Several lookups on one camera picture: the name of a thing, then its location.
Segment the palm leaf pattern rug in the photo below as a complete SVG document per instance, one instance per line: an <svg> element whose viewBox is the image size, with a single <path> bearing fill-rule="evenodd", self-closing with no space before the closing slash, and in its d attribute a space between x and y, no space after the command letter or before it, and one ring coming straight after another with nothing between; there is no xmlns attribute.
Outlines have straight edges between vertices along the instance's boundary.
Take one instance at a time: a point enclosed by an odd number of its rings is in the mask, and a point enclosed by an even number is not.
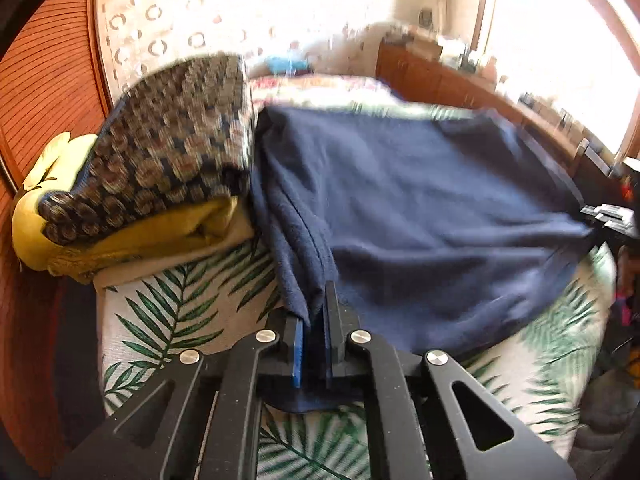
<svg viewBox="0 0 640 480"><path fill-rule="evenodd" d="M113 413L185 348L229 348L280 306L269 251L231 250L111 287L102 315L102 384ZM612 302L614 264L603 246L578 266L560 298L523 330L465 362L468 371L564 457L577 404ZM362 406L291 415L263 412L258 478L368 479Z"/></svg>

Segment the navy blue towel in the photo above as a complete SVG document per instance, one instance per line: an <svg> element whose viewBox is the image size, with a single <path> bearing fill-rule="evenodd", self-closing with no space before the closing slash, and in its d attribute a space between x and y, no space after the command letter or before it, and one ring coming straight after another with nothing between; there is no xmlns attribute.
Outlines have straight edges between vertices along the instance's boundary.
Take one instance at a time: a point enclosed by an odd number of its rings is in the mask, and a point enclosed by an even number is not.
<svg viewBox="0 0 640 480"><path fill-rule="evenodd" d="M512 335L591 244L567 174L492 112L412 121L267 107L252 197L290 311L310 326L334 280L364 328L416 353L460 356Z"/></svg>

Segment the patterned wallpaper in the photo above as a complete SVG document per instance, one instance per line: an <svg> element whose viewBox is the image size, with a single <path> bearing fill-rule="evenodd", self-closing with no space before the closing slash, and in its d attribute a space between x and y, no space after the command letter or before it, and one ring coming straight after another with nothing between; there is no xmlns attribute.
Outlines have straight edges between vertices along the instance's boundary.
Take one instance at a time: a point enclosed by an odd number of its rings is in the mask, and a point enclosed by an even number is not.
<svg viewBox="0 0 640 480"><path fill-rule="evenodd" d="M425 0L97 0L98 35L114 101L145 73L188 56L264 59L301 52L316 72L372 75L394 19L416 22Z"/></svg>

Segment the bed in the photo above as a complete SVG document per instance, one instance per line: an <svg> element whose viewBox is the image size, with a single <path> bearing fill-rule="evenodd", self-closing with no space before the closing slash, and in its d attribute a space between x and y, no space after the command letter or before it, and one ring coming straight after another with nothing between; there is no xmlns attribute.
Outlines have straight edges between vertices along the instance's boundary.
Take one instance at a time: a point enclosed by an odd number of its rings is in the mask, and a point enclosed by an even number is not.
<svg viewBox="0 0 640 480"><path fill-rule="evenodd" d="M353 76L265 77L252 80L251 90L256 112L276 103L404 118L467 113L403 104L382 83ZM213 253L124 265L94 279L98 369L108 414L167 359L186 348L229 348L262 328L267 314L281 305L270 252L262 244L255 249L253 240ZM564 458L613 301L614 272L607 247L594 248L547 311L463 363ZM305 415L267 407L263 413L258 478L370 478L362 406Z"/></svg>

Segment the stack of folded clothes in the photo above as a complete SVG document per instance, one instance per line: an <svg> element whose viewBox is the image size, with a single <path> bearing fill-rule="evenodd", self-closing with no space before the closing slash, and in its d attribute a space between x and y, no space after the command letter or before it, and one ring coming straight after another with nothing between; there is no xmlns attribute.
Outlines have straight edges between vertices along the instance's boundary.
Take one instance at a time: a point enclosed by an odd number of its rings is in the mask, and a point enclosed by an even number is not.
<svg viewBox="0 0 640 480"><path fill-rule="evenodd" d="M248 192L253 129L240 56L197 57L148 76L97 138L55 139L43 153L30 179L37 186L14 211L18 257L88 282L127 260L215 246L230 232L236 243L251 237L234 213Z"/></svg>

